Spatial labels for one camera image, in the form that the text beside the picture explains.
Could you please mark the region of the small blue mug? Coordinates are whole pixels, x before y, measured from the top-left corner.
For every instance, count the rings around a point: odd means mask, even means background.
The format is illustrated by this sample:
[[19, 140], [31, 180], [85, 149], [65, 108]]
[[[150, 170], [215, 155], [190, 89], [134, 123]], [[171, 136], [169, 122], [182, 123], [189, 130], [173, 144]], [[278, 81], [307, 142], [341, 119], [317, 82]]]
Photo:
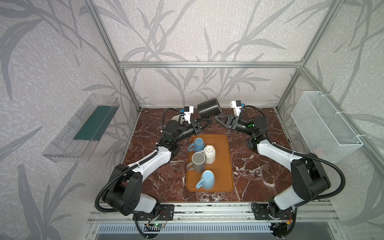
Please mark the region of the small blue mug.
[[195, 141], [188, 146], [189, 152], [199, 152], [203, 151], [206, 147], [206, 144], [202, 138], [196, 138]]

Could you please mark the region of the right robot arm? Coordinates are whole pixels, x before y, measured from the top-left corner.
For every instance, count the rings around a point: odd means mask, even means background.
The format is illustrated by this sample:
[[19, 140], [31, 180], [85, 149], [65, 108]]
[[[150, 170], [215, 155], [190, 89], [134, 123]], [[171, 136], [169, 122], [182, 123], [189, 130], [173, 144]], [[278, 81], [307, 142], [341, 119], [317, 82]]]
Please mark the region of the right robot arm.
[[[312, 200], [334, 197], [344, 190], [346, 177], [335, 164], [320, 159], [315, 154], [298, 153], [272, 142], [266, 117], [256, 117], [248, 122], [233, 115], [218, 115], [215, 119], [227, 129], [249, 135], [246, 144], [250, 150], [268, 157], [290, 171], [291, 186], [270, 199], [266, 207], [270, 218], [278, 220], [292, 207], [300, 207]], [[332, 184], [324, 165], [333, 168], [341, 179], [337, 189], [328, 194], [325, 191]]]

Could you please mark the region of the black mug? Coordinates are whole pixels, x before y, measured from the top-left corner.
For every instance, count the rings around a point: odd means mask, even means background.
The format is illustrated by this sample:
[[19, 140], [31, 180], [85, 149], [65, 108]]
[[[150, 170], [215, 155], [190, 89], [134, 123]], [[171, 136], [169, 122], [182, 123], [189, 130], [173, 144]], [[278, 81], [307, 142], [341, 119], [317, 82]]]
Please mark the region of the black mug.
[[199, 115], [202, 119], [210, 118], [222, 113], [221, 106], [217, 98], [212, 98], [197, 105]]

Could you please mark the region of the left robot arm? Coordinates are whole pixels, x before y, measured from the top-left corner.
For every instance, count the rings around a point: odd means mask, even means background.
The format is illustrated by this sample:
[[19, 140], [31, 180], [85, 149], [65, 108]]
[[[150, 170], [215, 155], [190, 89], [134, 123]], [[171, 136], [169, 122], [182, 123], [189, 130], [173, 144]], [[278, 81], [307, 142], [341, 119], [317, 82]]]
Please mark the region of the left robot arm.
[[119, 212], [124, 216], [142, 213], [156, 218], [161, 212], [161, 203], [142, 193], [144, 180], [177, 156], [181, 141], [199, 135], [211, 122], [209, 118], [195, 119], [182, 126], [178, 121], [169, 121], [163, 126], [163, 135], [153, 152], [133, 164], [114, 168], [108, 183], [96, 196], [95, 208], [102, 213]]

